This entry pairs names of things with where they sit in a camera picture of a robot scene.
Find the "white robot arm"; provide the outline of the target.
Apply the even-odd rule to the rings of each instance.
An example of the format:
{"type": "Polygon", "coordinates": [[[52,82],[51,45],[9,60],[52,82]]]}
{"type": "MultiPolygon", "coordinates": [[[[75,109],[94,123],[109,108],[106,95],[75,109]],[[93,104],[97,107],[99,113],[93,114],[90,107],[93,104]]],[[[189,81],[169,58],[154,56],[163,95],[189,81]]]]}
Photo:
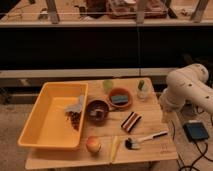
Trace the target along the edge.
{"type": "Polygon", "coordinates": [[[167,87],[159,97],[163,121],[179,112],[187,101],[213,114],[213,88],[206,85],[208,78],[208,70],[198,63],[172,70],[166,77],[167,87]]]}

